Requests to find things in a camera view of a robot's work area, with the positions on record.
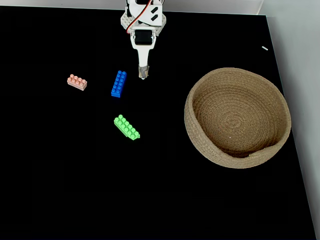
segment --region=pink lego brick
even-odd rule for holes
[[[80,77],[77,77],[73,74],[70,75],[70,77],[68,78],[67,80],[68,84],[71,85],[71,86],[74,86],[75,88],[77,89],[80,89],[80,90],[85,90],[85,88],[87,87],[87,81],[80,78]]]

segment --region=white wall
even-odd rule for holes
[[[264,0],[317,239],[320,239],[320,0]]]
[[[263,0],[166,0],[169,12],[258,14]],[[0,0],[0,6],[124,10],[125,0]]]

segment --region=lego brick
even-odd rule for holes
[[[80,89],[80,90],[85,90],[85,88],[87,87],[87,81],[80,78],[80,77],[77,77],[73,74],[70,75],[70,77],[68,78],[67,80],[67,83],[77,89]]]
[[[128,138],[135,140],[140,138],[140,133],[122,116],[119,115],[114,119],[114,125]]]
[[[124,89],[124,85],[127,79],[127,73],[125,71],[118,71],[114,85],[111,90],[111,96],[120,98]]]

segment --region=blue lego brick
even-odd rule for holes
[[[125,71],[118,71],[116,79],[114,81],[113,88],[111,90],[111,96],[120,98],[124,89],[124,85],[127,79],[127,73]]]

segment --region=green lego brick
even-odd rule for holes
[[[126,137],[132,140],[140,138],[139,132],[137,132],[122,115],[114,119],[114,125],[116,125]]]

